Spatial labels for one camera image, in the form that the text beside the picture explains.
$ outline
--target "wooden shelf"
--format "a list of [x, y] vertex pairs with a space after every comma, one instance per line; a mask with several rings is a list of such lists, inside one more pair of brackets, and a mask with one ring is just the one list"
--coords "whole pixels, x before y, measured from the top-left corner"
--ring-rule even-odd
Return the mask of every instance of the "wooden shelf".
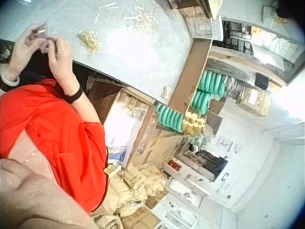
[[182, 114], [188, 110], [203, 74], [211, 45], [212, 40], [194, 39], [190, 54], [168, 104], [170, 108]]

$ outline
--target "orange shirt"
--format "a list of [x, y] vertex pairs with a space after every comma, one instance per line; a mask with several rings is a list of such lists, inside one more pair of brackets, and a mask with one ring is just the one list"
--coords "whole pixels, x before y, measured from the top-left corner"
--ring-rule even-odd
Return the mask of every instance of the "orange shirt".
[[84, 123], [58, 97], [55, 84], [47, 79], [1, 97], [0, 155], [7, 158], [25, 130], [49, 161], [60, 187], [91, 212], [102, 202], [107, 186], [104, 128]]

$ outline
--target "black wristband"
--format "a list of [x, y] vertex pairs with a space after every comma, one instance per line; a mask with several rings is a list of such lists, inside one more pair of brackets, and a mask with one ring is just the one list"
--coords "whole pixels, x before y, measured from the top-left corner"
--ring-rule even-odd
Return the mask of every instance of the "black wristband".
[[71, 95], [71, 96], [65, 95], [64, 100], [66, 100], [68, 103], [72, 104], [74, 101], [76, 101], [80, 98], [82, 93], [83, 93], [83, 90], [82, 90], [82, 87], [80, 86], [77, 93], [75, 93], [74, 95]]

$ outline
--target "white counter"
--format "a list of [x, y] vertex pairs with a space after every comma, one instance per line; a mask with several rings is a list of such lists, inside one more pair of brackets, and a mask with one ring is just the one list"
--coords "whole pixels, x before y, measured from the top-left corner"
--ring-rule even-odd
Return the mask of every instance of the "white counter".
[[[192, 38], [182, 16], [166, 0], [19, 0], [0, 10], [0, 38], [15, 41], [30, 24], [47, 21], [48, 34], [65, 37], [76, 62], [126, 83], [168, 104], [161, 94], [172, 92], [187, 59]], [[157, 24], [135, 28], [134, 17], [148, 13]], [[100, 50], [89, 54], [76, 36], [79, 30], [97, 33]]]

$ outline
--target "hand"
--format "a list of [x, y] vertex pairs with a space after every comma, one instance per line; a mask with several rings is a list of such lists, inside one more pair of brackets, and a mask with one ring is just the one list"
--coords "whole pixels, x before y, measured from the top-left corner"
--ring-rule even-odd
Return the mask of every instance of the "hand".
[[45, 24], [45, 22], [29, 26], [16, 41], [11, 61], [6, 69], [5, 75], [8, 80], [15, 81], [18, 75], [20, 75], [23, 69], [28, 65], [33, 53], [45, 44], [45, 38], [36, 38], [29, 46], [27, 45], [29, 44], [28, 38], [32, 35], [33, 30], [41, 27], [43, 24]]
[[61, 37], [48, 40], [49, 67], [66, 95], [74, 95], [80, 85], [72, 70], [72, 49], [69, 43]]

